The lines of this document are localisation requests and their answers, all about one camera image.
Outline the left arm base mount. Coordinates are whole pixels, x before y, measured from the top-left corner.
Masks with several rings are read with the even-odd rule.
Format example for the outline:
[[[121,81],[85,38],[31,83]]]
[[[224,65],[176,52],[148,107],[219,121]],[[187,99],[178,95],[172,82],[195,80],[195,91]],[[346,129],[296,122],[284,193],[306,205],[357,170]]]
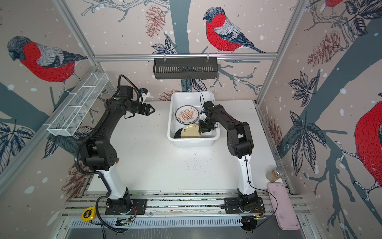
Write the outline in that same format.
[[[144,215],[147,199],[131,199],[129,191],[122,198],[107,199],[105,214],[108,216]]]

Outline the yellow round plate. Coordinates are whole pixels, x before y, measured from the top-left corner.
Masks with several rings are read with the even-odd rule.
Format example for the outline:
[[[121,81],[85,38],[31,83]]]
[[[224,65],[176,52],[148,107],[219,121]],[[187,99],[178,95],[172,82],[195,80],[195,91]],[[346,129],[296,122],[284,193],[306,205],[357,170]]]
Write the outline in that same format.
[[[189,124],[186,125],[182,130],[180,137],[181,138],[200,138],[202,137],[202,133],[199,132],[199,125],[198,124]]]

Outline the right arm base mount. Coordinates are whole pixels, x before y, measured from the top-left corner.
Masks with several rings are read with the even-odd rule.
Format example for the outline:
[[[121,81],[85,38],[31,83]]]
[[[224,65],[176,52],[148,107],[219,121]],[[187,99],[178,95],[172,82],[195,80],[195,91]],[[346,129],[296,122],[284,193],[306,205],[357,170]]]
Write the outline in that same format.
[[[258,196],[257,191],[251,194],[243,194],[238,190],[236,198],[224,198],[224,203],[220,205],[227,214],[265,214],[263,199]]]

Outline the black round plate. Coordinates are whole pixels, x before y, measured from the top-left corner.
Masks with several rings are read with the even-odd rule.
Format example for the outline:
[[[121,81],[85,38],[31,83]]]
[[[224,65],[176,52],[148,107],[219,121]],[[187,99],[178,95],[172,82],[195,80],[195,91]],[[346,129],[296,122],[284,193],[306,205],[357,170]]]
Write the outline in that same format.
[[[181,133],[182,133],[183,129],[180,128],[174,135],[174,138],[181,138]]]

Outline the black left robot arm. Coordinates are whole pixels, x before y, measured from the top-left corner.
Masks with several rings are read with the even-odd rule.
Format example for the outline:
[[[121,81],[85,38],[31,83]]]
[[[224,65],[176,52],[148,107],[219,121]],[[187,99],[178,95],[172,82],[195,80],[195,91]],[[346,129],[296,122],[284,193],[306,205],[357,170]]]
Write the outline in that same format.
[[[129,207],[129,195],[123,186],[114,165],[117,152],[110,143],[111,136],[120,119],[136,114],[149,116],[155,109],[145,103],[150,95],[145,88],[118,87],[116,93],[105,104],[105,112],[96,127],[81,140],[75,154],[75,165],[84,175],[98,175],[107,190],[107,199]]]

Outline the orange sunburst plate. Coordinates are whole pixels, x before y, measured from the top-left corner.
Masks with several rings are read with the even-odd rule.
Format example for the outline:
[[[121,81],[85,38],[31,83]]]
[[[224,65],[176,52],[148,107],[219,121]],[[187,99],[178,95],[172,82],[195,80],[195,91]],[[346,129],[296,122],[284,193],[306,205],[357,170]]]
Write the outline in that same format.
[[[198,109],[190,105],[181,106],[175,112],[177,122],[184,125],[195,123],[199,117],[200,113]]]

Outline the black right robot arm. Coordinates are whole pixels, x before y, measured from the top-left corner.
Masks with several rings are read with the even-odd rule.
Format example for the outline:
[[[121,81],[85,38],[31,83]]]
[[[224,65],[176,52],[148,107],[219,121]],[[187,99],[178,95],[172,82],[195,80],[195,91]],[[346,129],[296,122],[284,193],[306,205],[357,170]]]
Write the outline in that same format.
[[[210,132],[220,124],[227,132],[227,147],[235,156],[239,165],[238,203],[242,211],[247,212],[259,202],[257,189],[252,186],[251,154],[254,142],[250,125],[232,117],[222,105],[207,101],[202,106],[206,115],[199,120],[199,133]]]

